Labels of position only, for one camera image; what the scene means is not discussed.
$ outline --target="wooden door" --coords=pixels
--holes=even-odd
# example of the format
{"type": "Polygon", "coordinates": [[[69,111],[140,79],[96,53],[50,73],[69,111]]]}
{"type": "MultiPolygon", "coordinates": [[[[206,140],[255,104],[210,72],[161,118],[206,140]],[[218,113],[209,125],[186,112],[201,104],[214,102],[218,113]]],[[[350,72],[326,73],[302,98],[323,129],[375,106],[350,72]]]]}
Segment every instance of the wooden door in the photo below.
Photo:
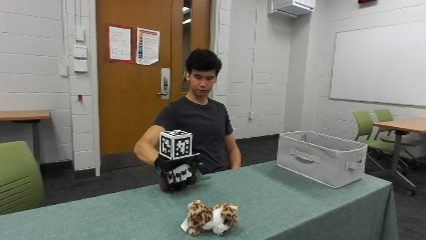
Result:
{"type": "MultiPolygon", "coordinates": [[[[98,0],[97,62],[101,155],[129,152],[161,109],[184,96],[182,79],[184,0],[98,0]],[[109,25],[160,31],[160,60],[150,66],[109,62],[106,30],[109,25]],[[170,100],[161,100],[161,68],[172,69],[170,100]]],[[[193,0],[192,49],[209,46],[210,0],[193,0]]]]}

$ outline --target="table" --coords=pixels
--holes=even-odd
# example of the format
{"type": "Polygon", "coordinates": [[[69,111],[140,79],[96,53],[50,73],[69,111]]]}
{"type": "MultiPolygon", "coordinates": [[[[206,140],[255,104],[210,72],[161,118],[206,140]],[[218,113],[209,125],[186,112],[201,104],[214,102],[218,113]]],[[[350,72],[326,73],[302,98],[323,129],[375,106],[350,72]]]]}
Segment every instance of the table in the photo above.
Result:
{"type": "Polygon", "coordinates": [[[391,160],[391,168],[383,171],[373,173],[377,177],[390,176],[390,180],[395,183],[399,183],[403,187],[406,187],[407,194],[415,194],[415,185],[411,181],[399,173],[397,170],[398,162],[399,162],[399,152],[401,152],[401,141],[402,135],[406,135],[409,132],[414,133],[426,133],[426,118],[409,118],[398,121],[390,122],[378,122],[374,123],[374,126],[385,127],[395,130],[395,145],[394,145],[394,153],[391,160]]]}
{"type": "Polygon", "coordinates": [[[39,111],[19,111],[19,112],[0,112],[0,122],[16,122],[32,124],[32,137],[33,137],[33,154],[37,161],[40,158],[40,120],[50,119],[50,112],[46,110],[39,111]]]}
{"type": "Polygon", "coordinates": [[[398,239],[390,182],[365,175],[333,189],[275,161],[212,174],[174,194],[152,185],[0,216],[0,239],[218,239],[180,228],[196,199],[238,204],[224,239],[398,239]]]}

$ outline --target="brown and white plush toy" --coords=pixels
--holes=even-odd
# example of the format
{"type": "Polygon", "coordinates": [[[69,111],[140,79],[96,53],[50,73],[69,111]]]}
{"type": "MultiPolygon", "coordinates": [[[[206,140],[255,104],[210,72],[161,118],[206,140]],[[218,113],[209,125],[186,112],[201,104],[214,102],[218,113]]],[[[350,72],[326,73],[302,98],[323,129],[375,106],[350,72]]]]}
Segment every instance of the brown and white plush toy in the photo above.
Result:
{"type": "Polygon", "coordinates": [[[197,236],[204,230],[213,230],[217,235],[236,227],[238,222],[238,206],[224,203],[214,207],[194,200],[188,204],[188,216],[181,228],[192,236],[197,236]]]}

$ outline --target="wooden table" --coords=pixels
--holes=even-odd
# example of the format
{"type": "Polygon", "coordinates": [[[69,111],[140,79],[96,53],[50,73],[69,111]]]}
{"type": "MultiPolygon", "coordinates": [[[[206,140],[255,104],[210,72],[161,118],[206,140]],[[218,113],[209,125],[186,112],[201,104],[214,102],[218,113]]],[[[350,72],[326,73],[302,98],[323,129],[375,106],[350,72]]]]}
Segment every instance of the wooden table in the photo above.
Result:
{"type": "Polygon", "coordinates": [[[0,122],[31,123],[32,137],[33,137],[33,154],[37,161],[40,161],[40,128],[39,123],[44,119],[50,119],[50,111],[17,111],[0,112],[0,122]]]}
{"type": "Polygon", "coordinates": [[[390,180],[393,182],[398,182],[402,186],[405,186],[409,191],[409,195],[415,194],[415,185],[411,181],[398,172],[398,161],[399,161],[399,151],[401,151],[401,141],[402,135],[407,133],[426,133],[426,118],[410,118],[398,121],[390,122],[378,122],[374,123],[377,127],[385,127],[395,130],[395,145],[394,145],[394,154],[393,154],[393,161],[391,161],[391,168],[389,170],[383,170],[374,173],[374,176],[390,176],[390,180]]]}

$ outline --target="green tablecloth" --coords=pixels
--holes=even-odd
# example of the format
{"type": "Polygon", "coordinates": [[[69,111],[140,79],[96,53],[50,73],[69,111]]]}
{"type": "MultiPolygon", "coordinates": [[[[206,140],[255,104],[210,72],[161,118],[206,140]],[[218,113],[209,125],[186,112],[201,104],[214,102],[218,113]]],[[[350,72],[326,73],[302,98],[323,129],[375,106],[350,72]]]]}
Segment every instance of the green tablecloth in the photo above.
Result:
{"type": "Polygon", "coordinates": [[[274,161],[216,173],[176,194],[154,185],[0,216],[0,239],[194,239],[180,228],[194,199],[238,204],[238,227],[224,239],[398,239],[387,181],[365,175],[331,189],[274,161]]]}

